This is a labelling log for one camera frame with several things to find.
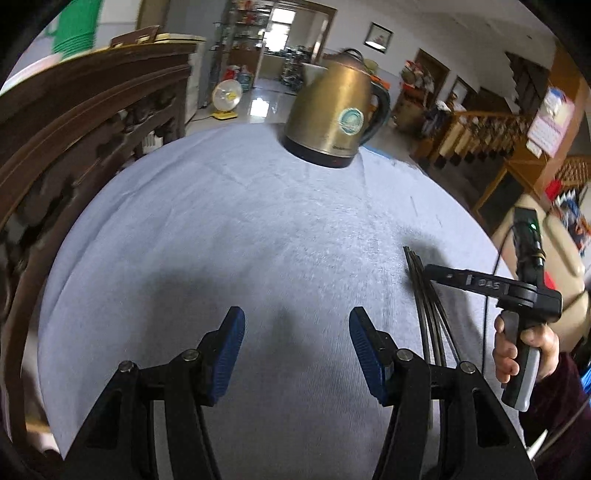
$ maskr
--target gray tablecloth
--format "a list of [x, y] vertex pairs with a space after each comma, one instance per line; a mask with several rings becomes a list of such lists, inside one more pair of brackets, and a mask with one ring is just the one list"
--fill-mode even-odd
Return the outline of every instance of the gray tablecloth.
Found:
[[[206, 409], [222, 476], [371, 477], [390, 411], [365, 384], [351, 308], [365, 306], [378, 329], [421, 353], [402, 247], [482, 271], [496, 251], [420, 170], [364, 148], [348, 168], [319, 167], [277, 135], [237, 125], [166, 145], [76, 222], [47, 282], [38, 351], [63, 454], [120, 361], [166, 363], [238, 305], [242, 350], [228, 393]], [[439, 292], [464, 358], [479, 366], [483, 297]]]

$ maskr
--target metal bolt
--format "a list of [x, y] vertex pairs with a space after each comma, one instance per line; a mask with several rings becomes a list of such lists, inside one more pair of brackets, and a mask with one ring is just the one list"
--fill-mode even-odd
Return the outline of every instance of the metal bolt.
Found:
[[181, 353], [181, 357], [183, 357], [183, 360], [186, 362], [192, 362], [199, 358], [199, 352], [194, 348], [190, 348], [189, 350], [185, 350], [183, 353]]
[[119, 371], [123, 374], [131, 372], [134, 369], [134, 363], [131, 360], [123, 360], [119, 364]]
[[472, 375], [476, 371], [475, 365], [470, 362], [462, 362], [460, 368], [462, 369], [462, 372], [468, 375]]
[[410, 362], [413, 359], [413, 353], [406, 348], [401, 348], [398, 352], [396, 352], [396, 356], [403, 362]]

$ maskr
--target kettle lid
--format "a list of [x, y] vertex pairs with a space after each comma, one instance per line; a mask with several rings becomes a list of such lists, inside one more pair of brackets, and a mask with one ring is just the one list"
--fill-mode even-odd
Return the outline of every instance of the kettle lid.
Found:
[[365, 63], [363, 63], [363, 55], [361, 55], [359, 50], [355, 50], [354, 48], [345, 48], [333, 55], [327, 55], [324, 59], [338, 62], [360, 72], [368, 73], [368, 69]]

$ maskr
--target hand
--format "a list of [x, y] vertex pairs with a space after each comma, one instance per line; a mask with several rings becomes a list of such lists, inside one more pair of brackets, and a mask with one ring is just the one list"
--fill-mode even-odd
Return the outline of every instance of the hand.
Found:
[[[512, 375], [519, 373], [519, 365], [515, 361], [517, 347], [504, 334], [505, 322], [499, 316], [495, 320], [495, 349], [492, 356], [495, 359], [496, 379], [507, 383]], [[558, 366], [558, 336], [548, 325], [538, 325], [521, 332], [521, 341], [527, 345], [541, 349], [540, 366], [537, 381], [554, 373]]]

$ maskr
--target gold kettle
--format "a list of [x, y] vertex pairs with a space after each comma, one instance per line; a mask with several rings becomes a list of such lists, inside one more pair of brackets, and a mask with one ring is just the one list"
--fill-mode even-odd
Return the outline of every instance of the gold kettle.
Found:
[[[352, 48], [325, 57], [323, 66], [304, 63], [303, 70], [304, 86], [291, 108], [283, 146], [317, 165], [347, 167], [388, 120], [390, 95]], [[372, 95], [378, 108], [368, 120]]]

